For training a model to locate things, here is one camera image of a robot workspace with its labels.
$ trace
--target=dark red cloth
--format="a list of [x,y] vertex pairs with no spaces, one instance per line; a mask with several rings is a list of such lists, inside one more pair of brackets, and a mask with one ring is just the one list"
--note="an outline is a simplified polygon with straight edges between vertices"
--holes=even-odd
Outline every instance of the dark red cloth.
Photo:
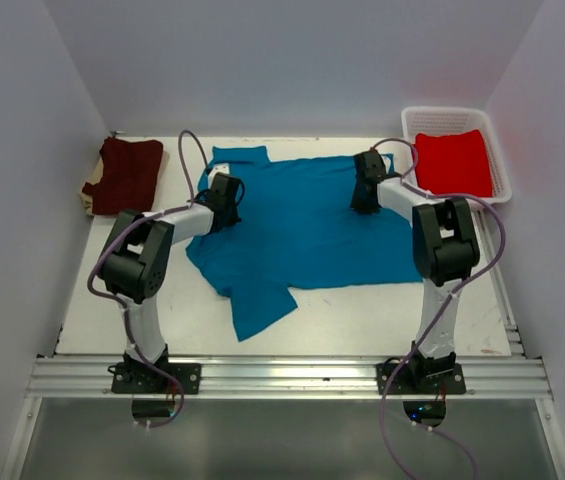
[[489,157],[478,130],[460,135],[415,137],[419,162],[418,185],[433,193],[472,193],[493,196]]
[[164,146],[157,140],[125,142],[107,138],[100,149],[104,164],[100,183],[85,183],[94,215],[117,215],[125,208],[145,212],[153,207]]

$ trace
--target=gray wall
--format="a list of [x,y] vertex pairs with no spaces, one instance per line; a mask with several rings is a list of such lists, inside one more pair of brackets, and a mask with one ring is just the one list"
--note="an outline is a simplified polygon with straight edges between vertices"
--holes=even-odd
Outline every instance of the gray wall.
[[45,0],[107,126],[380,135],[483,107],[541,0]]
[[514,196],[503,272],[565,429],[565,0],[547,0],[491,97]]
[[0,1],[0,470],[37,352],[53,348],[106,134],[45,7]]

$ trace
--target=blue cloth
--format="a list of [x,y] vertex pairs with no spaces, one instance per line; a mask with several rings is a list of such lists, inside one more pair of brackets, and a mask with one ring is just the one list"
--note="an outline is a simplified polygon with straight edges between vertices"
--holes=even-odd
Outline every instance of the blue cloth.
[[[246,185],[242,222],[194,238],[187,254],[231,298],[238,340],[297,307],[289,287],[421,281],[408,222],[389,210],[359,215],[349,208],[352,157],[270,162],[266,147],[214,147],[216,163],[230,164]],[[198,188],[207,188],[205,175]]]

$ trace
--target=white basket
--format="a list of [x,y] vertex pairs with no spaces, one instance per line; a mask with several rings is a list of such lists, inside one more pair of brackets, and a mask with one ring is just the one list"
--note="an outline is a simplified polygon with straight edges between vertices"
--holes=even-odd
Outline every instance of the white basket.
[[[511,185],[504,168],[502,151],[486,113],[472,108],[449,107],[408,107],[402,110],[402,132],[404,138],[412,143],[418,133],[441,136],[457,135],[471,130],[480,131],[489,157],[493,196],[484,200],[490,204],[508,202],[511,199]],[[415,174],[410,180],[417,183]],[[473,210],[482,208],[475,202],[469,203]]]

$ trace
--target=purple cable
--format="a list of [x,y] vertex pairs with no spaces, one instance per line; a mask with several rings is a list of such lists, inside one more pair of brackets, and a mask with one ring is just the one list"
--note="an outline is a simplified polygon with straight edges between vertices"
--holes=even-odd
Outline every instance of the purple cable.
[[[433,317],[433,320],[431,321],[429,326],[426,328],[426,330],[424,330],[424,333],[422,334],[420,339],[417,342],[415,342],[415,344],[413,345],[413,347],[411,348],[409,353],[407,353],[407,355],[400,361],[400,363],[395,367],[393,372],[391,372],[391,375],[389,376],[389,378],[388,378],[388,380],[387,380],[387,382],[384,386],[384,391],[382,392],[382,400],[380,401],[380,431],[382,433],[382,439],[384,440],[384,445],[386,445],[386,448],[389,451],[389,454],[391,455],[391,457],[393,458],[395,463],[397,463],[398,466],[402,469],[402,471],[407,476],[409,476],[409,478],[417,479],[416,475],[398,457],[397,452],[395,451],[393,445],[391,444],[391,441],[389,440],[388,433],[386,431],[385,414],[386,414],[386,401],[387,401],[387,395],[388,395],[388,392],[389,392],[389,388],[393,384],[393,382],[395,381],[398,373],[400,373],[400,370],[402,370],[402,368],[408,363],[408,361],[413,357],[413,355],[415,355],[415,353],[418,351],[418,349],[420,348],[420,346],[422,345],[422,343],[426,339],[427,335],[429,335],[429,333],[431,333],[431,330],[433,330],[433,328],[438,323],[438,321],[440,321],[440,318],[442,318],[442,315],[444,314],[445,310],[447,309],[447,307],[451,303],[453,295],[457,294],[457,292],[462,290],[469,283],[473,282],[474,280],[478,279],[479,277],[484,275],[486,272],[488,272],[491,268],[493,268],[495,266],[495,264],[500,260],[500,258],[502,258],[502,254],[504,253],[504,246],[506,245],[506,231],[504,229],[504,224],[502,223],[502,219],[498,215],[497,211],[493,208],[493,206],[491,206],[488,202],[486,202],[485,200],[483,200],[480,197],[476,197],[475,195],[471,195],[469,193],[452,193],[452,194],[445,194],[445,195],[432,195],[432,194],[429,194],[428,192],[425,192],[424,190],[421,190],[421,189],[414,187],[413,185],[410,185],[409,183],[407,183],[406,180],[405,180],[406,175],[408,175],[409,173],[411,173],[415,169],[416,165],[418,164],[418,160],[419,160],[418,151],[417,151],[417,148],[415,148],[415,145],[413,145],[412,143],[410,143],[406,140],[403,140],[401,138],[387,138],[385,140],[379,141],[372,148],[377,149],[377,147],[382,145],[383,143],[392,142],[392,141],[403,143],[403,144],[407,145],[411,149],[411,153],[413,155],[413,165],[404,174],[402,174],[402,177],[401,177],[401,184],[404,185],[405,188],[407,188],[411,192],[416,193],[416,194],[418,194],[418,195],[420,195],[424,198],[427,198],[427,199],[446,199],[446,198],[453,198],[453,197],[461,197],[461,198],[466,198],[468,200],[472,200],[474,202],[477,202],[480,205],[482,205],[486,210],[488,210],[489,213],[491,213],[491,215],[493,215],[493,218],[495,219],[495,221],[498,225],[499,232],[500,232],[500,245],[499,245],[498,251],[496,252],[493,259],[484,268],[477,271],[475,274],[471,275],[467,279],[463,280],[460,284],[458,284],[455,288],[453,288],[451,290],[449,295],[444,299],[444,302],[442,302],[440,309],[438,310],[438,312]],[[424,430],[428,430],[428,427],[426,427],[424,425],[421,425],[421,424],[417,424],[417,425],[418,425],[418,427],[420,427]],[[473,479],[477,479],[478,476],[479,476],[478,475],[478,464],[477,464],[475,457],[469,451],[469,449],[466,446],[464,446],[458,439],[456,439],[455,437],[453,437],[452,435],[450,435],[446,432],[443,432],[443,431],[437,430],[437,429],[434,429],[433,432],[436,435],[439,435],[439,436],[446,438],[447,440],[455,443],[466,454],[466,456],[469,458],[469,461],[471,462],[471,467],[473,469]]]
[[150,422],[147,421],[146,426],[148,428],[157,428],[157,427],[162,427],[164,425],[167,425],[168,423],[172,422],[175,419],[175,417],[177,417],[179,415],[180,411],[182,411],[182,407],[184,407],[184,388],[182,387],[182,384],[178,381],[177,378],[175,378],[174,376],[165,372],[164,370],[160,370],[153,363],[151,363],[151,361],[148,358],[146,358],[144,353],[142,353],[142,351],[138,347],[137,342],[135,341],[135,336],[133,335],[133,331],[131,329],[131,316],[129,315],[129,304],[128,304],[128,302],[126,300],[124,300],[123,298],[118,297],[117,295],[113,295],[113,294],[108,293],[108,292],[102,292],[100,290],[97,290],[93,286],[93,282],[94,282],[97,274],[100,272],[102,265],[104,265],[104,262],[106,262],[108,260],[108,258],[111,256],[113,251],[120,246],[120,244],[124,241],[124,239],[127,237],[127,235],[129,235],[129,233],[131,233],[133,230],[135,230],[137,227],[139,227],[143,223],[146,223],[150,220],[157,220],[159,218],[164,217],[165,215],[170,215],[172,213],[182,212],[184,210],[191,208],[191,206],[193,205],[193,200],[194,200],[194,197],[195,197],[194,191],[193,191],[193,183],[191,182],[191,177],[189,176],[189,170],[186,168],[186,162],[184,160],[184,152],[182,151],[182,140],[184,139],[185,135],[189,135],[191,138],[193,138],[193,140],[195,140],[195,143],[197,143],[198,148],[200,149],[200,153],[202,154],[202,160],[204,161],[204,167],[205,168],[208,167],[209,162],[207,161],[206,154],[204,153],[204,148],[202,147],[202,144],[200,143],[200,140],[198,139],[198,137],[196,137],[195,134],[193,132],[191,132],[190,130],[182,130],[180,132],[180,135],[178,136],[178,154],[180,156],[180,163],[182,164],[182,170],[184,171],[184,177],[186,178],[186,183],[187,183],[187,186],[189,188],[189,193],[190,193],[189,204],[181,206],[181,207],[168,208],[168,209],[166,209],[162,212],[157,212],[157,213],[154,213],[152,215],[148,215],[148,216],[139,218],[138,220],[134,221],[131,225],[126,227],[120,233],[120,235],[118,235],[118,237],[113,242],[111,242],[111,245],[109,245],[104,250],[104,252],[102,252],[102,254],[100,255],[100,258],[98,258],[98,261],[95,263],[95,266],[91,270],[91,273],[89,273],[89,277],[87,279],[87,284],[86,284],[87,289],[93,295],[95,295],[97,297],[101,297],[101,298],[106,298],[108,300],[113,300],[114,302],[116,302],[120,306],[120,308],[122,309],[122,312],[123,312],[123,316],[124,316],[124,331],[126,333],[126,337],[129,340],[129,343],[131,345],[133,345],[133,349],[135,350],[135,353],[137,354],[138,358],[140,360],[142,360],[142,362],[150,370],[152,370],[153,372],[157,373],[158,375],[166,378],[167,381],[169,381],[172,385],[174,385],[177,388],[177,391],[180,395],[181,401],[178,404],[178,407],[175,410],[175,412],[173,412],[173,414],[168,419],[161,421],[161,422],[150,423]]

